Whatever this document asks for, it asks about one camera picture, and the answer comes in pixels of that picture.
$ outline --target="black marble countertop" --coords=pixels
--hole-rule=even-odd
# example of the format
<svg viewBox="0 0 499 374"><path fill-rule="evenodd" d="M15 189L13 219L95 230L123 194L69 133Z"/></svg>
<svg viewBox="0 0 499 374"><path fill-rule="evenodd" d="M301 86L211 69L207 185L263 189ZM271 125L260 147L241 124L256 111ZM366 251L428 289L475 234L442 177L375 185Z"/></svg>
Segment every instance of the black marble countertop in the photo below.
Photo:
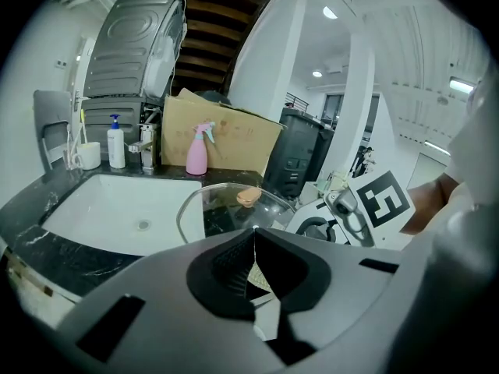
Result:
<svg viewBox="0 0 499 374"><path fill-rule="evenodd" d="M193 176L184 167L160 166L153 174L146 175L138 166L114 169L104 161L92 171L58 168L42 176L0 209L0 236L26 265L79 296L141 257L81 245L41 227L73 190L97 174L197 180L203 186L223 182L260 186L263 181L254 171L208 169L205 175Z"/></svg>

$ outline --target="railing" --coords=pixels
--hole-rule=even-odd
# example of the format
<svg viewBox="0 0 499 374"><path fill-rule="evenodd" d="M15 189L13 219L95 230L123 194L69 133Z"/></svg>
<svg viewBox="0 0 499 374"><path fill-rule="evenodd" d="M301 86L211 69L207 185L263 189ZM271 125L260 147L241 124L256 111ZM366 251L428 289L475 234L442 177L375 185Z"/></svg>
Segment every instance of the railing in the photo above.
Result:
<svg viewBox="0 0 499 374"><path fill-rule="evenodd" d="M293 96L291 93L286 93L285 106L288 107L290 104L290 108L299 109L303 112L306 112L306 109L309 106L309 103L306 101L301 100L297 96Z"/></svg>

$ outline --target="faucet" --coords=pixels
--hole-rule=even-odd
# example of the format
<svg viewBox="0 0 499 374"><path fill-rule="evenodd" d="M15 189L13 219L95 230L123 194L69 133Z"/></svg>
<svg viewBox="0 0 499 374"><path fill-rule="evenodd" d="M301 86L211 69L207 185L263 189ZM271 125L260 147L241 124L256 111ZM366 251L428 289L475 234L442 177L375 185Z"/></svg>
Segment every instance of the faucet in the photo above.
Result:
<svg viewBox="0 0 499 374"><path fill-rule="evenodd" d="M140 141L128 145L130 153L140 153L140 164L144 171L153 171L156 166L157 124L139 124Z"/></svg>

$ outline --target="sink basin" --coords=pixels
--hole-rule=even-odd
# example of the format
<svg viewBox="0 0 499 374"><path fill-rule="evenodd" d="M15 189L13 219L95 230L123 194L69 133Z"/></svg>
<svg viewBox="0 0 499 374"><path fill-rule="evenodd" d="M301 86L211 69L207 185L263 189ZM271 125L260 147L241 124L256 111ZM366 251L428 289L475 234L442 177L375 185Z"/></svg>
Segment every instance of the sink basin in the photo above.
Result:
<svg viewBox="0 0 499 374"><path fill-rule="evenodd" d="M175 219L200 182L95 175L42 224L64 238L130 255L146 256L184 245ZM187 231L204 238L201 196L189 205Z"/></svg>

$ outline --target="cardboard box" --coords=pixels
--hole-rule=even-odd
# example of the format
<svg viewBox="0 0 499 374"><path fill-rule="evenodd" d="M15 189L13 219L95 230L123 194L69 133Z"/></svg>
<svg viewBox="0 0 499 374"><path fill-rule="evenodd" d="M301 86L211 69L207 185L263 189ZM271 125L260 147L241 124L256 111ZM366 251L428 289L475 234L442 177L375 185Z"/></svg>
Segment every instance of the cardboard box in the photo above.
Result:
<svg viewBox="0 0 499 374"><path fill-rule="evenodd" d="M263 173L282 125L238 108L206 101L183 89L165 101L161 162L185 166L194 128L215 122L212 144L207 136L208 167Z"/></svg>

